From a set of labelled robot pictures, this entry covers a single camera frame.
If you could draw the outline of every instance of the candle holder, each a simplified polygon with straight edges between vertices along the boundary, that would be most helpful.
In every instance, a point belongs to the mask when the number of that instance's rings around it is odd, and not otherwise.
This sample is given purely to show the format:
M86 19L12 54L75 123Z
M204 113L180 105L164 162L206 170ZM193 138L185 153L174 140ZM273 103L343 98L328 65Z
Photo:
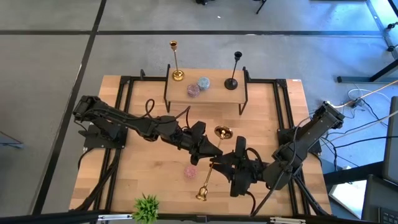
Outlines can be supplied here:
M218 141L217 148L220 148L222 140L230 139L233 136L232 130L229 127L226 127L226 126L217 126L214 129L214 133L220 138L220 140ZM199 189L199 192L198 192L198 194L196 196L196 198L198 200L201 200L202 202L206 202L207 201L207 193L208 193L207 185L208 185L208 182L209 182L211 171L213 170L213 165L214 165L214 162L211 163L209 172L207 173L206 181L203 184L203 187L201 187Z
M181 81L184 79L184 72L178 69L178 65L177 65L177 41L172 40L170 41L170 46L172 48L172 50L174 51L174 59L175 59L175 68L176 71L173 72L173 79L175 81Z
M236 81L236 79L234 79L234 76L235 76L236 64L238 63L238 60L241 59L242 53L241 52L235 52L234 56L235 56L234 72L232 73L232 77L231 78L227 78L225 80L225 82L224 82L225 88L227 88L229 90L234 90L234 89L236 89L236 87L238 87L238 81Z

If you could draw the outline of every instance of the gold candlestick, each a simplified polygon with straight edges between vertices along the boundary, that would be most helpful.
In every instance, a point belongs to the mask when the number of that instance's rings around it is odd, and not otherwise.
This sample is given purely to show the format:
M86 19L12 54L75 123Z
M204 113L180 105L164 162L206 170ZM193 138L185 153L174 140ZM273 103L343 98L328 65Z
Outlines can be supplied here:
M232 130L229 128L229 127L226 127L226 126L217 126L215 129L214 129L214 132L215 132L215 134L220 138L220 140L218 141L218 145L217 145L217 148L220 148L220 145L221 145L221 141L222 140L224 140L224 139L230 139L230 138L232 138L232 136L233 136L233 132L232 132ZM203 184L203 187L201 187L200 189L199 189L199 192L198 192L198 194L197 194L197 199L198 200L201 200L202 202L205 202L206 200L207 200L207 193L208 193L208 191L207 191L207 185L208 185L208 182L209 182L209 178L210 178L210 174L211 174L211 171L213 170L213 165L214 165L214 162L212 162L211 163L211 165L210 165L210 169L209 169L209 173L207 173L207 178L206 178L206 181L205 181L205 183Z
M176 68L176 71L173 72L173 79L175 81L181 81L184 79L184 72L179 70L177 65L177 54L175 53L177 51L177 41L175 40L170 41L170 46L174 51L175 68Z

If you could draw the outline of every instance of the wooden board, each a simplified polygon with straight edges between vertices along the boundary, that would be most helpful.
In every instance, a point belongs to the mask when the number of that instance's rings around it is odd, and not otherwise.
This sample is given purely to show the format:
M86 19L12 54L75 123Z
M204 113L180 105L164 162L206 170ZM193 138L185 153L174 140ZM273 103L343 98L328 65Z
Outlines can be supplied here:
M120 77L105 76L99 97L109 105L114 105ZM307 104L303 86L300 80L287 80L289 98L292 106L295 124L308 116ZM124 92L122 107L126 96ZM255 148L262 160L274 161L271 154L278 148L276 130L278 128L277 113L272 85L248 84L249 102L245 112L240 116L236 105L200 104L191 108L189 123L193 125L200 120L206 123L206 133L211 142L216 144L218 138L213 134L217 125L229 126L234 137L225 140L221 149L227 153L234 149L236 136L247 139L247 147ZM156 102L152 116L167 114L164 102L164 82L134 82L130 113L143 114L148 98ZM170 114L176 115L186 108L186 105L174 104ZM185 118L179 119L185 126ZM87 154L82 162L70 208L82 203L93 190L98 181L103 160L103 149ZM188 180L183 170L189 166L190 155L187 151L178 151L175 147L161 140L147 142L134 131L128 132L126 148L122 151L118 176L114 191L112 212L133 212L134 199L142 194L154 194L160 200L159 213L197 213L209 215L248 215L252 207L250 196L229 196L229 183L226 178L213 171L208 184L208 201L200 202L195 198L198 189L205 181L209 160L201 159L197 165L198 175ZM331 212L325 182L320 163L309 154L303 164L305 183L317 202L327 212ZM252 184L249 189L259 203L268 190L265 183ZM298 209L303 212L299 191L296 190ZM272 194L268 202L260 210L259 215L289 216L292 214L287 186Z
M244 103L246 94L244 91L244 75L242 70L235 71L234 78L238 81L235 90L228 90L224 86L224 81L232 77L233 70L216 69L192 69L180 68L185 76L182 81L173 80L173 71L169 70L169 81L167 82L166 100L173 103ZM189 84L196 84L200 77L207 77L210 80L210 88L201 91L200 94L192 98L187 94Z

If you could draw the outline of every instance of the blue glitter ball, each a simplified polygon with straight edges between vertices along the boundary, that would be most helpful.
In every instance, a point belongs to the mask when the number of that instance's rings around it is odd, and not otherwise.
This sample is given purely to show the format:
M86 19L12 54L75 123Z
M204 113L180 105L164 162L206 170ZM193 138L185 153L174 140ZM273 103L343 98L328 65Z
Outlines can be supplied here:
M210 80L206 77L201 77L198 80L198 86L200 90L207 90L210 87Z

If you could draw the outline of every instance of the glittery ball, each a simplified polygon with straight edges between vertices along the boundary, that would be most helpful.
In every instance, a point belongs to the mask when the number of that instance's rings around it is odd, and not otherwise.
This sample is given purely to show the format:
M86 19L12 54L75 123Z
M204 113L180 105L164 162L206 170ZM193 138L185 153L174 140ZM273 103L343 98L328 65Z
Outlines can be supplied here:
M189 165L184 170L184 175L188 179L194 179L197 176L197 167Z
M197 97L199 95L200 89L196 84L191 84L188 86L188 95L191 97Z
M207 77L201 77L198 80L200 90L207 90L210 87L210 80Z

